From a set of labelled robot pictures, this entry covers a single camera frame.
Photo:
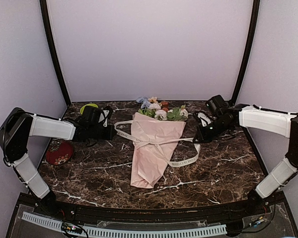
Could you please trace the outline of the white rose stem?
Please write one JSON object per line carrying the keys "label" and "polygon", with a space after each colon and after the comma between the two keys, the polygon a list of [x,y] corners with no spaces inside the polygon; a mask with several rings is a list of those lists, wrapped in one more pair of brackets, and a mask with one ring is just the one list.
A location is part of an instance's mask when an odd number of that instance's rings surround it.
{"label": "white rose stem", "polygon": [[158,103],[147,102],[142,105],[142,107],[138,110],[138,113],[157,120],[167,120],[167,112],[164,111]]}
{"label": "white rose stem", "polygon": [[188,119],[189,113],[186,110],[186,106],[182,105],[176,107],[167,112],[167,120],[169,121],[186,121]]}

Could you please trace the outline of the peach and orange flower stem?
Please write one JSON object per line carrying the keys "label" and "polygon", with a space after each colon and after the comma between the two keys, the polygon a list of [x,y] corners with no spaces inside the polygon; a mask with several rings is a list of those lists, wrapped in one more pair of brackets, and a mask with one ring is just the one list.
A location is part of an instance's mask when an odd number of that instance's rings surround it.
{"label": "peach and orange flower stem", "polygon": [[167,101],[159,102],[157,97],[151,97],[148,99],[150,102],[149,109],[151,110],[164,110],[166,112],[169,111],[169,103]]}

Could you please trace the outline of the beige printed ribbon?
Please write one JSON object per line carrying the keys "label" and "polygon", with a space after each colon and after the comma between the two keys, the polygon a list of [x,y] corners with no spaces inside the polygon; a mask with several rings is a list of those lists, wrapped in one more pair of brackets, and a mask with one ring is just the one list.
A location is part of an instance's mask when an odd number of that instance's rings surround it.
{"label": "beige printed ribbon", "polygon": [[[132,135],[118,129],[119,125],[133,124],[133,123],[139,124],[139,121],[138,120],[127,120],[127,121],[117,122],[117,123],[114,124],[114,128],[117,131],[117,135],[119,135],[119,136],[121,136],[125,139],[128,139],[132,142],[135,142],[136,143],[135,144],[135,149],[139,149],[139,148],[142,148],[142,147],[147,146],[147,145],[154,145],[158,149],[160,154],[162,155],[163,159],[173,168],[179,168],[179,167],[187,166],[187,165],[195,163],[198,160],[199,153],[200,153],[200,150],[201,150],[201,145],[199,143],[194,143],[193,138],[168,139],[168,140],[163,140],[163,141],[154,141],[154,140],[151,140],[151,139],[142,140],[142,139],[139,139],[135,136],[132,136]],[[197,151],[197,154],[192,158],[182,160],[182,161],[173,162],[173,161],[167,160],[166,155],[165,155],[163,149],[161,148],[161,145],[170,144],[170,143],[179,142],[179,141],[192,142],[194,144],[194,147],[195,147],[196,151]]]}

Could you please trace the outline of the pink wrapping paper sheet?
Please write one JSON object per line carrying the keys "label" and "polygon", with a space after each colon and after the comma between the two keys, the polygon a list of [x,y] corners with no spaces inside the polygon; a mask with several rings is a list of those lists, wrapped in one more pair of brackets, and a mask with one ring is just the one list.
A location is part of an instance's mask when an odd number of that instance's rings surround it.
{"label": "pink wrapping paper sheet", "polygon": [[[131,135],[142,140],[163,141],[179,139],[186,123],[183,121],[160,121],[140,113],[135,113],[133,120],[139,124],[131,125]],[[166,159],[171,160],[178,142],[161,145]],[[151,189],[163,176],[168,163],[154,145],[139,149],[134,148],[131,172],[131,186]]]}

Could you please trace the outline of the blue flower stem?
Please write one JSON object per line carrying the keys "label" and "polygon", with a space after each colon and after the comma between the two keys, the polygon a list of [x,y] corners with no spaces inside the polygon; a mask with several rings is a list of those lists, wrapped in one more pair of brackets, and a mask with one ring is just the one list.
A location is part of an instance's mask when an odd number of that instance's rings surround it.
{"label": "blue flower stem", "polygon": [[147,97],[138,97],[136,102],[141,104],[141,109],[146,109],[151,105],[151,102]]}

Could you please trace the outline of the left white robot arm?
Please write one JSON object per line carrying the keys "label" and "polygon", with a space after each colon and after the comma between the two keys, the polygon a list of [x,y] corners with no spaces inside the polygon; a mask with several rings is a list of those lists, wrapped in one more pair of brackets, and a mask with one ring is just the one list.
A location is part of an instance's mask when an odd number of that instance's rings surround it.
{"label": "left white robot arm", "polygon": [[38,172],[29,155],[30,137],[46,137],[66,141],[112,140],[116,134],[109,123],[113,109],[110,106],[96,108],[86,106],[75,120],[56,119],[15,107],[0,127],[0,148],[3,161],[34,195],[42,199],[40,207],[49,216],[60,212],[60,205],[52,198],[49,186]]}

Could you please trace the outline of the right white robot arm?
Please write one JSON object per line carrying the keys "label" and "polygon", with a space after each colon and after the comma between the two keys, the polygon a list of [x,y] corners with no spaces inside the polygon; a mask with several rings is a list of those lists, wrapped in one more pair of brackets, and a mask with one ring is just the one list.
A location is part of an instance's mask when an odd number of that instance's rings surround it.
{"label": "right white robot arm", "polygon": [[193,116],[198,123],[195,143],[210,143],[225,131],[241,127],[250,132],[261,155],[282,157],[280,161],[264,160],[271,171],[255,187],[255,196],[244,203],[246,214],[256,214],[263,206],[261,198],[267,198],[298,174],[298,113],[238,104],[222,107],[213,117],[203,111]]}

